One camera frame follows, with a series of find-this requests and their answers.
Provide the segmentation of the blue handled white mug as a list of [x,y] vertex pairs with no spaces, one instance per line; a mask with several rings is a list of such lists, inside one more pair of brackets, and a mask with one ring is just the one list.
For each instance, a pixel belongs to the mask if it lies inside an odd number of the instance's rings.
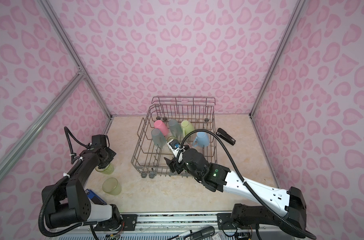
[[210,145],[210,138],[206,132],[197,132],[193,147],[205,148]]

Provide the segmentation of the pale green cup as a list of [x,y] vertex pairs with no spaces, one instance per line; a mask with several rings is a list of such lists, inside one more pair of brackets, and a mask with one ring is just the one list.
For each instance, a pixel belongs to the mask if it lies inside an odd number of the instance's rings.
[[115,170],[115,167],[113,164],[108,164],[105,168],[101,169],[99,168],[98,166],[95,167],[95,170],[98,172],[98,173],[102,173],[102,174],[105,174],[105,175],[111,175],[114,170]]

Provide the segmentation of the teal textured plastic cup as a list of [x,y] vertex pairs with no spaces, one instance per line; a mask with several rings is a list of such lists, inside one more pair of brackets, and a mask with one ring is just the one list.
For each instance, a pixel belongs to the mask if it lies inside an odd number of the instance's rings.
[[182,127],[177,120],[174,119],[169,120],[169,129],[171,134],[177,139],[180,139],[183,136]]

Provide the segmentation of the cream green-handled mug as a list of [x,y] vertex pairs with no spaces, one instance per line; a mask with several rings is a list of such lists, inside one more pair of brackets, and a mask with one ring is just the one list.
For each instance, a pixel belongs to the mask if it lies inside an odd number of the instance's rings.
[[189,133],[195,130],[194,125],[188,120],[184,120],[181,122],[181,128],[183,132],[183,137],[186,137]]

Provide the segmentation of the pink plastic cup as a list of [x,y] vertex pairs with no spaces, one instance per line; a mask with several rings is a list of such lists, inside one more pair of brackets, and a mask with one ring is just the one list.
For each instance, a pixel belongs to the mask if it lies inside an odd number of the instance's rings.
[[155,129],[160,130],[164,136],[167,136],[169,134],[169,129],[162,120],[156,120],[154,122],[154,127]]

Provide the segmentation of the light green textured cup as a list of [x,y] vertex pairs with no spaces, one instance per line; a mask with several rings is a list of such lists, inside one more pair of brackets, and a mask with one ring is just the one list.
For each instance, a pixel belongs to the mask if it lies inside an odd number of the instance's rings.
[[102,189],[106,194],[117,196],[122,191],[122,186],[116,178],[108,178],[103,182]]

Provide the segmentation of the green transparent glass cup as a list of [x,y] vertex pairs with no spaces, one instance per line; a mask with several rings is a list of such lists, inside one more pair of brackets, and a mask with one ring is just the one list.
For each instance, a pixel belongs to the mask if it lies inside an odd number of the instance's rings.
[[177,139],[176,137],[174,137],[174,136],[170,136],[170,137],[168,137],[168,139],[167,139],[167,143],[169,143],[170,141],[176,140],[176,139]]

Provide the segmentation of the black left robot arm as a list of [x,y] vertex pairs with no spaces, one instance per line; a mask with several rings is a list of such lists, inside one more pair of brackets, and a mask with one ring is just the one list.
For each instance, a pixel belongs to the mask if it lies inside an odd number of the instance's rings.
[[124,220],[117,206],[93,203],[84,189],[93,170],[106,168],[116,155],[110,149],[108,136],[92,136],[91,143],[83,145],[85,150],[77,155],[71,141],[78,144],[80,141],[68,127],[64,128],[64,132],[71,152],[72,168],[55,184],[42,190],[39,231],[49,238],[64,235],[82,226],[89,226],[94,238],[97,237],[95,228],[122,231]]

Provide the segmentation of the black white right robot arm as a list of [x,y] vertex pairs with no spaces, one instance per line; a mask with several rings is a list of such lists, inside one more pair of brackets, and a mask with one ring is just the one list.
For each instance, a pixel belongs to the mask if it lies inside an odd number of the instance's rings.
[[273,188],[252,181],[242,176],[229,150],[221,138],[211,131],[199,129],[196,134],[206,133],[213,136],[222,146],[233,168],[210,163],[205,156],[185,141],[191,134],[179,142],[172,137],[167,146],[173,153],[172,159],[165,159],[173,173],[187,172],[206,189],[215,193],[229,193],[259,203],[258,206],[235,204],[231,213],[231,222],[237,229],[255,227],[259,232],[260,225],[279,227],[284,233],[299,238],[315,240],[317,237],[307,231],[307,205],[300,189],[289,190]]

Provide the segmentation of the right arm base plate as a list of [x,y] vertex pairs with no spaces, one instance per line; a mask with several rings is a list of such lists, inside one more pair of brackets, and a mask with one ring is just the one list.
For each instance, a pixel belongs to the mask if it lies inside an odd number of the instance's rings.
[[238,229],[234,225],[234,220],[231,218],[231,213],[217,213],[216,216],[219,230],[235,231]]

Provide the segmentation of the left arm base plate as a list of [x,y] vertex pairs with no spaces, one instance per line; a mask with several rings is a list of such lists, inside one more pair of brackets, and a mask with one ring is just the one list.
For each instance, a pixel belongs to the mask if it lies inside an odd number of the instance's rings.
[[120,231],[134,231],[137,224],[138,215],[136,214],[123,214],[119,218],[113,217],[110,220],[98,223],[94,229],[98,232],[120,232]]

